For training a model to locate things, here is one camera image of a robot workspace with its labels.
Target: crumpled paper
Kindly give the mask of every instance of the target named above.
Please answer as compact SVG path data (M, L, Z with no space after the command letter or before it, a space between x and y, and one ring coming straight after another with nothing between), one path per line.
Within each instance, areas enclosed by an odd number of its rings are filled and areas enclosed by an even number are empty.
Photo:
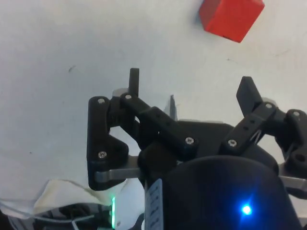
M37 200L4 200L0 208L5 215L27 219L37 214L77 203L109 206L113 196L120 193L127 180L105 191L93 191L69 180L49 180Z

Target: white object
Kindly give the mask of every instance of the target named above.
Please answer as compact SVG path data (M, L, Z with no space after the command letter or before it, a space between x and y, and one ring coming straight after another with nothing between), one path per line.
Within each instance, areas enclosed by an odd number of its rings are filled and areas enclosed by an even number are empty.
M131 67L140 68L140 97L164 108L173 93L179 119L237 124L242 76L284 111L307 111L306 1L266 0L240 44L203 30L202 2L3 1L0 198L32 204L52 179L86 188L87 102L127 87ZM273 141L261 144L281 156ZM294 204L307 216L305 201Z

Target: red cube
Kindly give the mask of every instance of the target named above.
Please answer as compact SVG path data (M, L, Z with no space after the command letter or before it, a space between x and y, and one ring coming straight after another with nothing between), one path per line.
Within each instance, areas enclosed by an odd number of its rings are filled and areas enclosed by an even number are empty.
M205 31L241 42L263 8L262 0L205 0L201 23Z

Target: cable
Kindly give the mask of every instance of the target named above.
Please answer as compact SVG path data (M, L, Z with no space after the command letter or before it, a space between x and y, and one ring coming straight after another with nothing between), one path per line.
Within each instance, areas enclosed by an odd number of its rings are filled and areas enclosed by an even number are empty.
M16 225L13 223L13 221L11 220L10 217L8 217L8 221L9 221L11 227L12 227L14 230L18 230L17 227L16 227Z
M80 217L80 218L76 218L76 219L50 219L50 218L45 218L45 217L37 217L37 216L33 216L33 215L30 215L29 213L26 213L26 212L22 212L22 211L19 211L15 208L12 208L10 206L7 206L3 203L0 203L0 206L3 206L11 211L14 211L14 212L17 212L19 214L22 214L24 216L27 216L29 218L34 218L34 219L38 219L38 220L42 220L42 221L46 221L46 222L52 222L52 223L63 223L63 224L67 224L67 223L71 223L73 221L75 222L78 222L78 221L83 221L83 220L87 220L87 219L91 219L91 218L94 218L94 215L89 215L89 216L86 216L86 217Z
M74 220L71 222L71 224L72 224L72 227L73 227L74 230L79 230L79 228L78 228L78 226L77 226L77 224Z

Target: label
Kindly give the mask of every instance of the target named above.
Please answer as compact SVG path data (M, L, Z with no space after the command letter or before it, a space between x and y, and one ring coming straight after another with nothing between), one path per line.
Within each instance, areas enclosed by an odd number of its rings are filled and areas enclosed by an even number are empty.
M145 229L163 230L163 190L162 180L158 179L145 195Z

